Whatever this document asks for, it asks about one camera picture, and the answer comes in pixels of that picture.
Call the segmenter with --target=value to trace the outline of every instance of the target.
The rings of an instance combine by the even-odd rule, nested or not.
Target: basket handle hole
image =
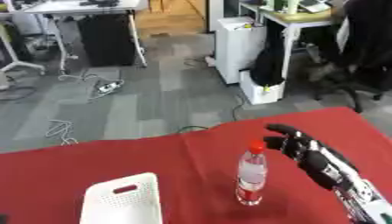
[[[137,190],[136,185],[126,185],[124,187],[117,188],[113,191],[113,193],[126,193]]]

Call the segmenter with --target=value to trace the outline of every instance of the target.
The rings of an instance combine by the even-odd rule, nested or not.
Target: robotic hand
[[[267,147],[294,159],[314,182],[333,191],[352,223],[392,224],[392,206],[336,150],[290,126],[269,124],[266,129],[283,135],[266,136]]]

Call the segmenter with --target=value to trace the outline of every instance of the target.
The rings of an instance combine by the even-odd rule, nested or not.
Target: plastic water bottle
[[[262,200],[262,189],[267,175],[264,149],[264,142],[254,141],[241,157],[235,193],[243,205],[255,206]]]

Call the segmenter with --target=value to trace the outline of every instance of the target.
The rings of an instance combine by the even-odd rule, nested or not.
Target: red tablecloth
[[[350,158],[392,201],[392,143],[346,108],[231,122],[140,140],[96,141],[0,155],[0,214],[9,224],[79,222],[92,184],[141,172],[158,176],[165,223],[348,223],[331,192],[280,152],[266,152],[269,173],[260,206],[236,201],[235,176],[249,142],[287,123]]]

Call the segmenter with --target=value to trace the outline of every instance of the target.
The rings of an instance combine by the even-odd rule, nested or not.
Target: red bottle cap
[[[264,142],[260,140],[255,140],[250,143],[249,150],[252,154],[260,154],[265,148]]]

